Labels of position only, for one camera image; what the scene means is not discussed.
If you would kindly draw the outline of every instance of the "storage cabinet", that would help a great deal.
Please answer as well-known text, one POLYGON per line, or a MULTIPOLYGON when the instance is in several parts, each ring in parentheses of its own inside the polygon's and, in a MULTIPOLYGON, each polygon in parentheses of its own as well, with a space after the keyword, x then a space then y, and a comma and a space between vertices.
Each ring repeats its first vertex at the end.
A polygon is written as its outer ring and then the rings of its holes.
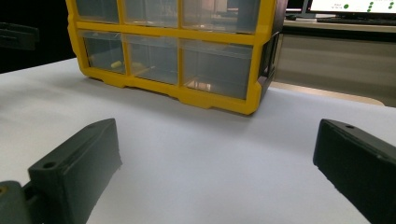
POLYGON ((273 77, 284 1, 66 0, 81 72, 203 108, 253 113, 273 77))

